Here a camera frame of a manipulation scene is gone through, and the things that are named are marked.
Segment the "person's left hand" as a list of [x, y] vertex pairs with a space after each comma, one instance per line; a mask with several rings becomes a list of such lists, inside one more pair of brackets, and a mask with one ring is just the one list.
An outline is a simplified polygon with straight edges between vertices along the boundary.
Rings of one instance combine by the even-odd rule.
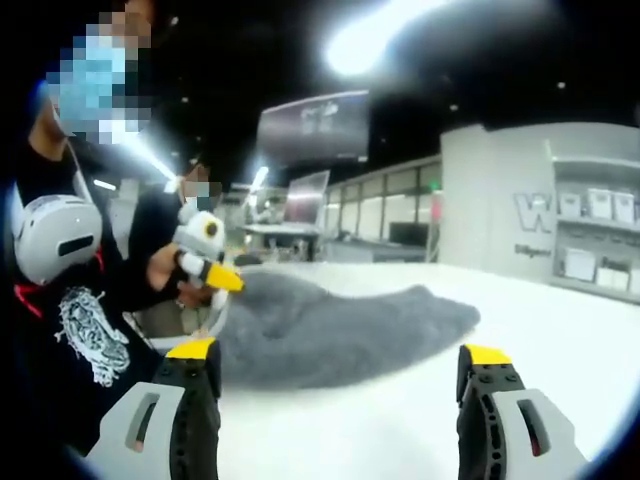
[[169, 243], [150, 258], [147, 264], [147, 279], [150, 286], [167, 298], [176, 300], [189, 308], [204, 306], [212, 297], [208, 287], [196, 287], [189, 282], [188, 275], [178, 265], [179, 246]]

